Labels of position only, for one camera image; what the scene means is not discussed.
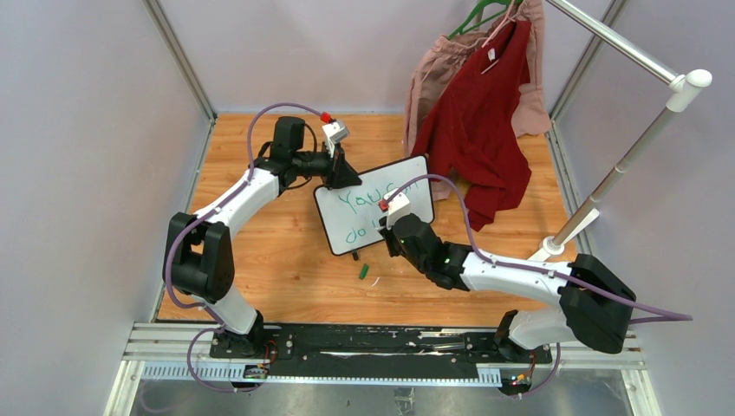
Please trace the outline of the white whiteboard black frame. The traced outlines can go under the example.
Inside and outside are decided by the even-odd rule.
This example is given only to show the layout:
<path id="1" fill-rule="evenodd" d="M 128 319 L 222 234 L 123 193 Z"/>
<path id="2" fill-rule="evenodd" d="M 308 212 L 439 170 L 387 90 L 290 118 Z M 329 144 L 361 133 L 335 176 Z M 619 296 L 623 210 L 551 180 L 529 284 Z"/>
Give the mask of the white whiteboard black frame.
<path id="1" fill-rule="evenodd" d="M 406 182 L 427 173 L 426 157 L 414 156 L 362 172 L 362 184 L 358 186 L 340 190 L 317 186 L 314 199 L 331 254 L 350 254 L 381 242 L 378 229 L 384 213 L 379 202 Z"/>

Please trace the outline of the green marker cap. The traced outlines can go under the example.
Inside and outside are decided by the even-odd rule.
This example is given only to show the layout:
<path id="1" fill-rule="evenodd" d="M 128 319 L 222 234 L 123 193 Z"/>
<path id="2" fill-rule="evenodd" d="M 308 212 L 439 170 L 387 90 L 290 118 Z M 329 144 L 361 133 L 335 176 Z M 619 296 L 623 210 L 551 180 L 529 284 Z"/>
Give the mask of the green marker cap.
<path id="1" fill-rule="evenodd" d="M 363 264 L 358 278 L 360 280 L 364 280 L 365 277 L 366 277 L 366 275 L 367 275 L 367 273 L 368 273 L 368 271 L 369 271 L 369 266 L 366 263 Z"/>

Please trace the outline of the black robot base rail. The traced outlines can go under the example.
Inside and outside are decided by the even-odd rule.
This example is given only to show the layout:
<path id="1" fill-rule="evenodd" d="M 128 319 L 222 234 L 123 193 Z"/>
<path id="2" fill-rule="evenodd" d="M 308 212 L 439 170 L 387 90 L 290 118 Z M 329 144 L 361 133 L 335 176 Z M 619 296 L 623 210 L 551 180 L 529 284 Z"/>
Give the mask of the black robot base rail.
<path id="1" fill-rule="evenodd" d="M 498 352 L 492 328 L 279 323 L 265 334 L 262 347 L 249 353 L 207 323 L 137 323 L 117 381 L 126 387 L 190 381 L 222 391 L 263 384 L 526 388 L 564 369 L 646 366 L 633 334 L 619 354 L 566 341 L 513 358 Z"/>

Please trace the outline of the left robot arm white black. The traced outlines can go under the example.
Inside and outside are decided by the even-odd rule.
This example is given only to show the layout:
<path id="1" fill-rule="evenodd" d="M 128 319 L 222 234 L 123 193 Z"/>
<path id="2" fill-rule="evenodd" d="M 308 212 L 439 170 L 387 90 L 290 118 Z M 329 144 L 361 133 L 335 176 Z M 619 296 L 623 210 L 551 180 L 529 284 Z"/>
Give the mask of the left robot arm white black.
<path id="1" fill-rule="evenodd" d="M 329 190 L 361 183 L 341 146 L 349 135 L 344 122 L 328 114 L 321 121 L 323 143 L 306 150 L 304 138 L 314 136 L 314 129 L 302 118 L 280 117 L 272 140 L 262 145 L 235 185 L 193 214 L 174 214 L 168 225 L 162 279 L 169 298 L 183 309 L 177 295 L 191 297 L 191 307 L 202 308 L 218 324 L 215 331 L 224 337 L 223 344 L 245 358 L 259 356 L 270 342 L 262 314 L 234 286 L 234 238 L 299 178 L 319 178 Z"/>

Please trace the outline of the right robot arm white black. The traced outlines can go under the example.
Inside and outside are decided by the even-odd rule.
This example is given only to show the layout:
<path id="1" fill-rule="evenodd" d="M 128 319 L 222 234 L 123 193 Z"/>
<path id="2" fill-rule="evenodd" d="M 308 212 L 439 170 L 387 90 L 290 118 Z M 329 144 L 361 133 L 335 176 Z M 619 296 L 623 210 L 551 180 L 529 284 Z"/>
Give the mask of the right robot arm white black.
<path id="1" fill-rule="evenodd" d="M 578 341 L 604 354 L 622 351 L 634 292 L 598 258 L 579 254 L 570 263 L 538 263 L 475 251 L 442 241 L 414 214 L 379 222 L 392 257 L 404 257 L 442 289 L 498 291 L 544 303 L 539 310 L 504 314 L 492 351 L 518 361 L 547 344 Z"/>

